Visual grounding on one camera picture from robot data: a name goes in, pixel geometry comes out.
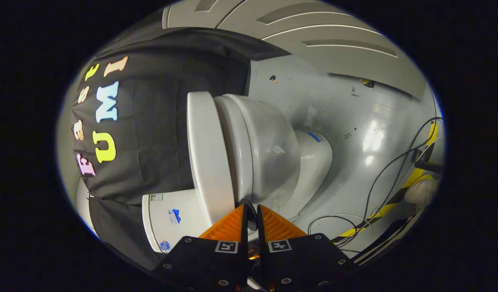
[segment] gray floor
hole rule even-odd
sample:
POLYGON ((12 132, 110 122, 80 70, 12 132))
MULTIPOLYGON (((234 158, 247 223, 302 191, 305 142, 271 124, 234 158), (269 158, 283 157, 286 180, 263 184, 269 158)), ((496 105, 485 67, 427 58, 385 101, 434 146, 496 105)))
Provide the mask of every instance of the gray floor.
MULTIPOLYGON (((416 131, 433 118, 432 92, 426 88, 423 98, 412 98, 395 88, 375 84, 368 88, 356 77, 323 73, 292 56, 251 61, 249 97, 266 100, 280 109, 294 129, 302 127, 319 131, 333 150, 332 166, 312 200, 301 211, 294 224, 306 231, 312 220, 333 214, 364 216, 368 191, 379 172, 392 159, 405 152, 416 131), (275 75, 277 83, 270 81, 275 75)), ((429 135, 429 125, 421 131, 416 144, 429 135)), ((438 137, 444 135, 438 122, 438 137)), ((445 140, 436 142, 432 161, 442 161, 445 140)), ((392 164, 374 186, 366 216, 379 207, 397 175, 401 159, 392 164)), ((397 185, 412 172, 406 163, 397 185)), ((384 218, 362 231, 344 248, 361 251, 377 239, 394 220, 412 215, 413 206, 401 202, 384 218)), ((354 223, 361 219, 345 215, 354 223)), ((312 227, 333 238, 352 226, 341 219, 328 218, 312 227)), ((354 253, 345 252, 349 257, 354 253)))

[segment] cable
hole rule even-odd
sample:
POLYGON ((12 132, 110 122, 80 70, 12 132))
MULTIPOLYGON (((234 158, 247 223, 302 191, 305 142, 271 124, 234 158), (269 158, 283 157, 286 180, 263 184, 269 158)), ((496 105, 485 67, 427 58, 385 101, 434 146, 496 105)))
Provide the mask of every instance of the cable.
MULTIPOLYGON (((390 163, 388 163, 388 164, 387 164, 387 165, 386 165, 386 166, 385 166, 385 167, 381 170, 381 172, 379 172, 379 175, 377 175, 377 177, 375 177, 375 180, 373 181, 373 184, 371 185, 370 191, 368 192, 368 197, 366 198, 366 208, 365 208, 364 217, 366 217, 366 214, 368 213, 368 205, 369 205, 369 200, 370 200, 370 196, 371 196, 371 191, 373 190, 373 187, 374 187, 375 183, 377 182, 377 180, 379 179, 380 175, 381 175, 381 174, 382 174, 382 173, 383 173, 383 172, 384 172, 384 171, 385 171, 385 170, 386 170, 386 169, 387 169, 387 168, 388 168, 388 167, 389 167, 392 163, 394 163, 395 161, 397 161, 397 159, 399 159, 399 158, 401 158, 403 155, 405 155, 404 160, 402 161, 401 167, 399 168, 399 172, 397 173, 397 177, 395 177, 395 181, 394 181, 394 183, 393 183, 393 185, 392 185, 392 188, 390 189, 390 192, 388 192, 388 195, 386 196, 386 199, 384 200, 384 202, 383 202, 383 203, 381 204, 381 206, 379 207, 379 210, 381 210, 381 208, 384 206, 384 204, 386 203, 387 199, 389 198, 389 196, 390 196, 390 194, 391 194, 391 192, 392 192, 393 188, 394 188, 394 187, 395 187, 395 185, 397 184, 397 180, 399 179, 399 176, 400 176, 401 170, 402 170, 402 168, 403 168, 403 166, 404 166, 404 163, 405 163, 405 161, 406 161, 406 159, 407 159, 407 155, 408 155, 410 152, 412 152, 412 151, 414 151, 414 150, 416 150, 416 149, 418 149, 418 148, 420 148, 420 147, 424 146, 424 145, 425 145, 425 144, 426 144, 429 140, 431 140, 431 138, 433 137, 433 135, 434 135, 434 131, 435 131, 436 127, 434 127, 434 128, 433 128, 433 131, 432 131, 431 135, 429 135, 429 138, 428 138, 427 140, 425 140, 425 141, 424 141, 423 143, 421 143, 419 146, 416 146, 416 147, 412 148, 412 146, 413 146, 414 142, 416 141, 416 139, 418 138, 418 135, 420 134, 420 131, 422 131, 422 129, 425 127, 425 125, 426 125, 427 123, 431 122, 432 120, 443 120, 443 118, 440 118, 440 117, 437 117, 437 116, 436 116, 436 117, 434 117, 434 118, 431 118, 431 119, 427 120, 427 121, 426 121, 426 122, 425 122, 425 123, 424 123, 424 124, 420 127, 420 129, 418 130, 418 132, 416 132, 416 135, 415 135, 415 137, 414 137, 414 139, 413 139, 412 143, 410 144, 410 148, 409 148, 409 150, 408 150, 408 151, 406 151, 406 152, 404 152, 404 153, 402 153, 401 155, 397 156, 397 158, 395 158, 394 160, 390 161, 390 163)), ((377 214, 378 214, 378 213, 379 213, 379 212, 375 213, 375 214, 374 214, 374 215, 370 218, 370 221, 371 221, 373 218, 375 218, 375 216, 377 216, 377 214)), ((344 246, 344 245, 348 244, 349 242, 351 242, 351 241, 355 238, 355 236, 357 236, 357 234, 358 234, 358 233, 359 233, 362 229, 363 229, 363 228, 361 227, 360 229, 356 230, 356 231, 353 233, 353 236, 352 236, 352 237, 347 237, 347 238, 345 238, 345 239, 343 240, 343 242, 341 243, 341 244, 342 244, 341 246, 344 246)))
MULTIPOLYGON (((367 209, 368 209, 368 203, 369 203, 369 198, 370 198, 370 195, 371 195, 371 190, 373 189, 373 186, 375 185, 375 182, 377 181, 377 179, 379 178, 379 176, 382 174, 382 172, 384 172, 384 170, 390 166, 394 161, 396 161, 397 159, 399 159, 400 157, 402 157, 403 155, 405 155, 404 157, 404 160, 402 161, 402 164, 401 164, 401 167, 399 168, 399 172, 397 173, 397 177, 395 178, 395 181, 393 182, 393 185, 390 189, 390 192, 388 192, 388 195, 386 196, 386 198, 384 199, 384 201, 382 202, 381 206, 379 207, 379 210, 382 209, 382 207, 384 206, 384 204, 386 203, 386 201, 388 200, 391 192, 393 191, 393 188, 395 187, 395 185, 397 184, 397 180, 399 179, 399 176, 401 174, 401 171, 402 171, 402 167, 404 166, 404 163, 406 162, 406 159, 407 159, 407 155, 417 149, 417 148, 420 148, 421 146, 423 146, 424 144, 426 144, 430 139, 431 137, 433 137, 433 134, 434 134, 434 131, 436 129, 436 127, 433 128, 433 132, 431 133, 431 135, 429 136, 429 138, 423 143, 423 144, 420 144, 419 146, 415 147, 415 148, 412 148, 416 138, 418 137, 418 135, 420 134, 420 131, 422 131, 422 129, 424 128, 424 126, 428 123, 428 122, 431 122, 432 120, 443 120, 442 118, 440 117, 434 117, 434 118, 431 118, 429 120, 427 120, 427 122, 425 122, 422 127, 420 127, 419 131, 416 133, 412 143, 410 144, 410 150, 404 152, 402 155, 400 155, 399 157, 395 158, 392 162, 388 163, 388 165, 386 165, 386 167, 379 173, 379 175, 377 176, 377 178, 375 178, 375 181, 373 182, 373 184, 371 185, 371 188, 370 188, 370 192, 368 193, 368 198, 366 200, 366 209, 365 209, 365 212, 367 213, 367 209)), ((375 216, 377 216, 377 213, 375 213, 371 218, 370 220, 372 220, 373 218, 375 218, 375 216)))
POLYGON ((346 220, 353 226, 354 229, 357 230, 357 226, 353 222, 351 222, 351 220, 348 220, 345 217, 340 217, 340 216, 336 216, 336 215, 328 215, 328 216, 321 216, 320 218, 317 218, 316 220, 310 222, 309 226, 307 227, 307 234, 310 235, 310 229, 312 228, 312 224, 314 224, 314 222, 316 222, 317 220, 321 220, 321 219, 325 219, 325 218, 329 218, 329 217, 340 218, 340 219, 346 220))
POLYGON ((369 200, 370 200, 370 196, 371 196, 371 191, 373 190, 374 186, 375 186, 375 183, 377 182, 377 180, 379 179, 380 175, 392 164, 394 163, 395 161, 397 161, 397 159, 401 158, 403 155, 404 155, 404 160, 402 161, 402 164, 401 164, 401 167, 399 168, 399 172, 397 173, 397 177, 395 178, 395 181, 393 182, 393 185, 390 189, 390 192, 388 192, 388 195, 386 196, 386 199, 390 196, 391 192, 393 191, 393 188, 395 187, 395 185, 397 184, 397 180, 399 179, 399 176, 401 174, 401 171, 402 171, 402 168, 404 166, 404 163, 406 162, 406 159, 407 159, 407 156, 410 152, 424 146, 429 140, 431 140, 431 137, 433 137, 433 134, 434 134, 434 131, 436 129, 436 127, 433 128, 433 132, 431 133, 431 135, 429 136, 429 138, 427 140, 425 140, 422 144, 420 144, 419 146, 416 146, 414 148, 412 148, 416 138, 418 137, 418 135, 420 134, 420 131, 422 131, 422 129, 425 127, 425 125, 429 122, 431 122, 432 120, 442 120, 442 118, 440 117, 435 117, 435 118, 431 118, 429 120, 427 120, 427 122, 425 122, 421 127, 420 129, 418 130, 418 132, 416 132, 416 135, 412 141, 412 143, 410 144, 410 148, 408 151, 402 153, 401 155, 397 156, 397 158, 395 158, 394 160, 392 160, 390 163, 388 163, 382 170, 381 172, 379 172, 379 175, 377 175, 377 177, 375 178, 375 180, 373 181, 373 184, 371 185, 371 188, 370 188, 370 191, 368 192, 368 198, 366 199, 366 208, 364 209, 364 217, 366 217, 366 214, 368 213, 368 205, 369 205, 369 200))
POLYGON ((424 155, 424 153, 425 153, 427 150, 429 150, 429 147, 430 147, 431 145, 435 144, 436 140, 438 140, 438 139, 440 139, 440 138, 444 138, 444 137, 443 137, 443 136, 440 136, 440 137, 436 138, 433 142, 431 142, 431 144, 429 144, 429 146, 427 146, 427 147, 424 149, 424 151, 423 151, 422 153, 420 153, 420 155, 418 156, 418 158, 417 158, 417 159, 413 162, 413 166, 414 166, 414 164, 418 161, 418 159, 420 159, 420 157, 422 157, 422 155, 424 155))
MULTIPOLYGON (((307 230, 308 234, 310 235, 310 229, 311 229, 312 227, 314 227, 314 226, 315 226, 315 225, 313 225, 313 226, 311 226, 311 225, 312 225, 314 222, 316 222, 317 220, 319 220, 319 222, 321 222, 321 221, 323 221, 323 220, 324 220, 324 219, 326 219, 326 218, 329 218, 329 217, 335 217, 335 216, 337 216, 337 215, 348 215, 348 216, 354 216, 354 217, 357 217, 357 218, 364 219, 364 218, 362 218, 361 216, 357 216, 357 215, 354 215, 354 214, 347 214, 347 213, 339 213, 339 214, 333 214, 333 215, 329 215, 329 216, 323 216, 323 217, 317 218, 316 220, 314 220, 314 221, 312 221, 312 222, 310 223, 310 225, 309 225, 309 229, 307 230)), ((374 228, 373 228, 373 226, 370 224, 370 222, 366 222, 366 223, 367 223, 367 224, 371 227, 371 236, 373 237, 373 236, 374 236, 374 228)))

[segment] white toilet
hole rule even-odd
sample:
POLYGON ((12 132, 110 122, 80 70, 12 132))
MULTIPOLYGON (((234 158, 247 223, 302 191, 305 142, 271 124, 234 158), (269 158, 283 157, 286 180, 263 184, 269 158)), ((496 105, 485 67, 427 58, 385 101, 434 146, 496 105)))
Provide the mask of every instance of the white toilet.
POLYGON ((195 188, 143 196, 144 228, 158 253, 200 236, 242 199, 294 221, 332 163, 320 133, 294 131, 276 107, 253 98, 190 92, 187 130, 195 188))

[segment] label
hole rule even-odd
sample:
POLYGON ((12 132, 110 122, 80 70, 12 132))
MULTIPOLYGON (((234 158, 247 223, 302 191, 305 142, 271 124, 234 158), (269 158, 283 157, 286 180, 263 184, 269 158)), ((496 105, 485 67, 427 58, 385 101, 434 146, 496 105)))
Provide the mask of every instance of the label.
POLYGON ((170 244, 169 244, 167 241, 165 241, 165 240, 163 240, 163 241, 159 244, 159 246, 161 247, 161 249, 162 249, 163 251, 168 251, 168 250, 170 249, 170 244))
POLYGON ((180 211, 177 209, 168 209, 168 217, 170 218, 171 224, 179 224, 180 223, 179 212, 180 211))
POLYGON ((308 135, 310 135, 310 137, 314 138, 316 141, 321 142, 321 138, 318 137, 317 135, 314 135, 314 133, 312 133, 311 131, 303 131, 303 132, 305 132, 308 135))
POLYGON ((150 201, 162 201, 162 194, 151 194, 150 201))

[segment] sticker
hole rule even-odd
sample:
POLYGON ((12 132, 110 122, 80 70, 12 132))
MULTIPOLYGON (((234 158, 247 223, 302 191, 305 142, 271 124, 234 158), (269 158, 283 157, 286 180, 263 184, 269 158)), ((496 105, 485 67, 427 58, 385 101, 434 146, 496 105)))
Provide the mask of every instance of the sticker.
POLYGON ((321 142, 321 139, 318 136, 314 135, 311 131, 303 131, 303 132, 310 135, 310 137, 314 138, 316 141, 321 142))
POLYGON ((76 159, 78 159, 78 165, 80 166, 82 175, 92 174, 93 176, 96 176, 96 172, 94 171, 94 167, 92 166, 92 163, 90 161, 83 158, 79 153, 76 155, 76 159))
POLYGON ((85 101, 86 95, 88 94, 88 89, 90 87, 87 86, 84 89, 82 89, 82 92, 80 92, 80 96, 78 96, 78 103, 82 103, 85 101))
POLYGON ((150 201, 162 201, 162 194, 151 194, 150 201))
POLYGON ((84 139, 84 124, 81 120, 74 124, 74 137, 76 140, 84 139))
POLYGON ((179 224, 180 223, 180 217, 179 217, 179 210, 177 209, 168 209, 168 217, 170 218, 171 224, 179 224))
POLYGON ((96 109, 96 122, 100 122, 104 118, 118 119, 118 109, 113 107, 116 100, 112 99, 118 95, 118 87, 119 82, 116 81, 107 87, 97 88, 96 98, 101 101, 101 105, 96 109))
POLYGON ((103 77, 106 77, 110 72, 115 70, 122 71, 127 65, 128 56, 123 59, 117 61, 116 63, 108 63, 107 68, 105 68, 105 72, 103 73, 103 77))
POLYGON ((269 252, 279 253, 280 251, 291 251, 290 243, 288 240, 274 240, 269 241, 269 252))
POLYGON ((96 65, 96 68, 94 68, 94 66, 92 66, 90 69, 88 69, 88 72, 85 74, 85 81, 87 79, 89 79, 90 77, 92 77, 96 73, 97 68, 99 68, 99 64, 96 65))
POLYGON ((215 248, 216 253, 237 253, 238 242, 236 241, 218 241, 215 248))
POLYGON ((163 251, 168 251, 168 250, 170 249, 170 244, 169 244, 167 241, 165 241, 165 240, 163 240, 163 241, 159 244, 159 246, 161 247, 161 249, 162 249, 163 251))
POLYGON ((114 139, 112 139, 112 136, 109 133, 96 133, 96 131, 92 131, 92 140, 94 141, 94 144, 97 144, 98 141, 106 141, 108 143, 107 150, 99 150, 99 148, 95 148, 96 158, 99 163, 115 159, 116 145, 114 144, 114 139))

